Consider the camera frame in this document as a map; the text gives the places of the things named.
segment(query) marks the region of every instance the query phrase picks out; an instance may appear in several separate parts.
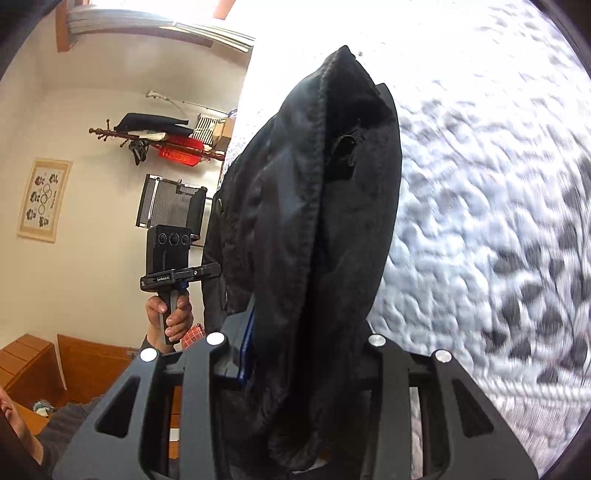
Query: beige wall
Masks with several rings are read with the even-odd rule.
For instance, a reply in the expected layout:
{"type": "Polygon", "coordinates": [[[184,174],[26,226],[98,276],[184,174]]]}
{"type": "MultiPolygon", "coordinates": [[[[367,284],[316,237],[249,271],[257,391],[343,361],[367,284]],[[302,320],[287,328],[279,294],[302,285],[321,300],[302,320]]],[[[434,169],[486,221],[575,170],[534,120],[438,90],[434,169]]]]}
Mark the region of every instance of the beige wall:
{"type": "MultiPolygon", "coordinates": [[[[179,115],[145,98],[148,89],[230,110],[245,67],[202,47],[134,35],[90,35],[57,54],[51,22],[38,26],[0,82],[0,345],[30,332],[138,346],[149,296],[139,289],[147,231],[135,227],[145,175],[183,179],[212,194],[220,163],[189,168],[152,153],[137,167],[120,141],[99,142],[88,129],[128,112],[179,115]],[[17,237],[36,158],[73,162],[55,244],[17,237]]],[[[200,254],[191,249],[191,264],[200,264],[200,254]]],[[[199,284],[190,292],[200,321],[199,284]]]]}

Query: white rope trim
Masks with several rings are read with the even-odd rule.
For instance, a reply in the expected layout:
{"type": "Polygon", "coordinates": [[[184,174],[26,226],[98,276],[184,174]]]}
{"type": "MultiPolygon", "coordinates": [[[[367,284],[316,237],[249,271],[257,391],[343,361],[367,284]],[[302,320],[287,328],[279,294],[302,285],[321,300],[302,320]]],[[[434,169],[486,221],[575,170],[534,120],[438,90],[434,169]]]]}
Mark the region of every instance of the white rope trim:
{"type": "Polygon", "coordinates": [[[591,388],[565,387],[562,385],[521,384],[501,378],[475,378],[486,395],[527,397],[536,400],[554,400],[577,403],[591,402],[591,388]]]}

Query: quilted bedspread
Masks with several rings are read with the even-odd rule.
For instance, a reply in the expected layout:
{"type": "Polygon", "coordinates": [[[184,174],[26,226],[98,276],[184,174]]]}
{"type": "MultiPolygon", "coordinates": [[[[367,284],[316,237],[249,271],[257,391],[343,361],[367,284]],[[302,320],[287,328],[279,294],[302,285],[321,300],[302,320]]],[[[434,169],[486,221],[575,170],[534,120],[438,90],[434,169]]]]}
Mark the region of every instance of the quilted bedspread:
{"type": "MultiPolygon", "coordinates": [[[[591,407],[591,80],[525,0],[279,3],[252,10],[228,160],[347,44],[392,92],[404,157],[368,321],[451,351],[542,474],[591,407]]],[[[416,403],[413,432],[420,476],[416,403]]]]}

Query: wall scroll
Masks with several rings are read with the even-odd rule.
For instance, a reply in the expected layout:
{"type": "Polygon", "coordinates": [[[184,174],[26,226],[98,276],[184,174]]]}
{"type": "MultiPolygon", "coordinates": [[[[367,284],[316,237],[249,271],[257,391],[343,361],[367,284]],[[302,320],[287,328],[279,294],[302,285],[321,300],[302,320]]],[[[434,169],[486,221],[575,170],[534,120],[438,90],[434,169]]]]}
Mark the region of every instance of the wall scroll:
{"type": "Polygon", "coordinates": [[[22,201],[18,235],[56,241],[61,200],[72,162],[35,160],[22,201]]]}

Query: hand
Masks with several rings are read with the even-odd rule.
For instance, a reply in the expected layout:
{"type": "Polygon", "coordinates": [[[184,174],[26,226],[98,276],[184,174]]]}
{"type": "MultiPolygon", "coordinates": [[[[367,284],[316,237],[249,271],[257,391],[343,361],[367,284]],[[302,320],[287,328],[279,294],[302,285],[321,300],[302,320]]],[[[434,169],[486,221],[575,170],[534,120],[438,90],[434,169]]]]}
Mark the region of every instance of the hand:
{"type": "MultiPolygon", "coordinates": [[[[174,351],[172,345],[166,345],[160,331],[160,313],[168,310],[166,304],[158,296],[150,297],[146,302],[146,312],[150,326],[148,327],[148,341],[162,353],[174,351]]],[[[189,300],[189,293],[178,297],[177,309],[166,319],[165,335],[172,342],[180,340],[193,325],[193,306],[189,300]]]]}
{"type": "Polygon", "coordinates": [[[43,461],[43,445],[41,445],[41,442],[37,440],[37,437],[31,433],[16,406],[2,387],[0,387],[0,408],[8,420],[8,423],[14,430],[14,433],[17,434],[17,437],[21,441],[25,450],[40,465],[43,461]]]}

